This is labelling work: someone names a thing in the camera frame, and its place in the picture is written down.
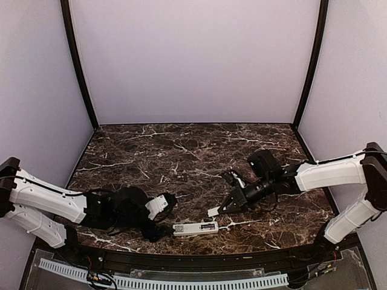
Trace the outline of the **black front rail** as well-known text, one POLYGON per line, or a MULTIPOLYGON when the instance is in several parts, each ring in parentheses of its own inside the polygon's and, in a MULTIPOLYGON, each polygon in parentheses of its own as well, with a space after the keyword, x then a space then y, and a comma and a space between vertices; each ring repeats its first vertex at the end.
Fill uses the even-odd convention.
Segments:
POLYGON ((74 265, 89 266, 93 270, 106 272, 131 272, 135 269, 210 272, 256 268, 262 268, 267 272, 271 270, 292 272, 336 258, 332 251, 325 253, 312 244, 257 253, 203 256, 140 254, 78 245, 65 246, 57 250, 57 255, 74 265))

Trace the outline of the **left black frame post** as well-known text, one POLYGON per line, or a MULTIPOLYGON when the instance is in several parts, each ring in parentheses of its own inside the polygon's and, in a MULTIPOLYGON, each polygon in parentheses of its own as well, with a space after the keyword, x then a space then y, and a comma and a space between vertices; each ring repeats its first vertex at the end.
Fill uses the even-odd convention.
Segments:
POLYGON ((65 27, 65 33, 77 83, 80 89, 83 103, 85 105, 86 112, 88 114, 89 121, 92 125, 93 130, 95 131, 99 128, 99 122, 97 121, 97 116, 93 108, 91 97, 86 84, 85 75, 83 73, 81 59, 77 47, 76 35, 74 32, 73 20, 71 17, 70 1, 60 0, 60 7, 62 11, 63 24, 65 27))

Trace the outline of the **grey battery cover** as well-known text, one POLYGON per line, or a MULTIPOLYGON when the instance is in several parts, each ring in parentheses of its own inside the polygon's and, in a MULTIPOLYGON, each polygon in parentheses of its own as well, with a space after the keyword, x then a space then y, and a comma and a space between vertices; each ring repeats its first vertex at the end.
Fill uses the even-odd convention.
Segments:
POLYGON ((208 211, 207 211, 208 217, 212 218, 212 217, 219 215, 218 210, 219 210, 219 207, 214 207, 214 208, 208 209, 208 211))

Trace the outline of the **right black frame post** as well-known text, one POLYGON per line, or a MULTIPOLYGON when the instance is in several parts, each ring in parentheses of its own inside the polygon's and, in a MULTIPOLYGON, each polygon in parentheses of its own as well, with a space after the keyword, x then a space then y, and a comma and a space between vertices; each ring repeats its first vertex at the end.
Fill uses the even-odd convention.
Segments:
POLYGON ((314 35, 310 61, 308 64, 308 69, 305 76, 305 81, 302 88, 299 104, 292 123, 296 131, 299 129, 299 126, 301 124, 302 117, 304 115, 308 97, 310 95, 311 87, 313 84, 314 75, 316 72, 317 63, 320 55, 320 49, 321 49, 322 41, 324 37, 325 24, 326 24, 327 14, 328 14, 328 6, 329 6, 329 0, 320 1, 319 13, 317 17, 316 31, 314 35))

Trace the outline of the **white remote control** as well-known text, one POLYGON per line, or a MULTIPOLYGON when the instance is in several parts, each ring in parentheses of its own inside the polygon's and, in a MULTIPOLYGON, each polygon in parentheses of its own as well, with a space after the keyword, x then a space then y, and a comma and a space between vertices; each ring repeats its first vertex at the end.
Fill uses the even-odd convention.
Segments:
POLYGON ((195 224, 175 224, 172 226, 174 229, 174 236, 195 236, 201 234, 213 234, 217 233, 218 223, 217 222, 204 222, 204 223, 195 223, 195 224), (215 224, 216 228, 214 230, 201 230, 202 224, 215 224))

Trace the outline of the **black frame post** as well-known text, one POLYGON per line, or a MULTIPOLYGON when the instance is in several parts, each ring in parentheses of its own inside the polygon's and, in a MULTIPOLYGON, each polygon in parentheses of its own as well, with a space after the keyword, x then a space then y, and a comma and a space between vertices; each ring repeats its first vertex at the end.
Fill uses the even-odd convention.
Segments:
POLYGON ((299 104, 292 123, 296 131, 299 129, 299 126, 301 124, 302 117, 304 115, 308 97, 310 95, 311 87, 313 84, 314 75, 316 72, 317 63, 320 55, 320 49, 321 49, 322 41, 324 37, 325 24, 326 24, 327 14, 328 14, 328 6, 329 6, 329 0, 320 1, 319 13, 317 17, 316 31, 314 35, 310 61, 308 64, 308 69, 305 76, 305 81, 302 88, 299 104))
POLYGON ((89 121, 92 125, 93 130, 95 131, 99 128, 99 122, 97 121, 97 116, 93 108, 91 97, 86 84, 85 75, 83 73, 81 59, 77 47, 76 35, 74 32, 73 20, 71 17, 70 1, 60 0, 60 7, 62 11, 63 24, 65 27, 65 33, 77 83, 80 89, 83 103, 85 105, 86 112, 88 114, 89 121))

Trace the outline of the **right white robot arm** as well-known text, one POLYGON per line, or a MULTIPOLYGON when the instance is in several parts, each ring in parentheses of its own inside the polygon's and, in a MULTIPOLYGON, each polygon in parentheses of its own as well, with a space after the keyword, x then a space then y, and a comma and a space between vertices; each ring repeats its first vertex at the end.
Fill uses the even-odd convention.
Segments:
POLYGON ((348 234, 386 211, 386 152, 375 143, 352 155, 325 161, 304 161, 282 167, 269 150, 259 150, 248 158, 257 181, 248 182, 235 171, 221 176, 232 186, 219 214, 244 212, 269 195, 298 195, 314 189, 346 184, 366 186, 361 197, 319 231, 308 256, 323 261, 348 234))

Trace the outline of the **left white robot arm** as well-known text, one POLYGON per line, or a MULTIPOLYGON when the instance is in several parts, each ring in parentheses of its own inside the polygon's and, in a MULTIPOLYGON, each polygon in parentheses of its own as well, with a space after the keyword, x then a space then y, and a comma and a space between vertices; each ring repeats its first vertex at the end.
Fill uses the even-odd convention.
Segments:
POLYGON ((136 228, 145 239, 157 242, 174 231, 155 220, 172 206, 166 194, 151 199, 138 187, 123 187, 117 192, 103 188, 74 192, 29 174, 20 168, 17 158, 1 164, 1 217, 13 220, 52 248, 62 247, 62 254, 72 263, 85 259, 85 249, 76 243, 76 230, 55 222, 46 213, 100 230, 136 228))

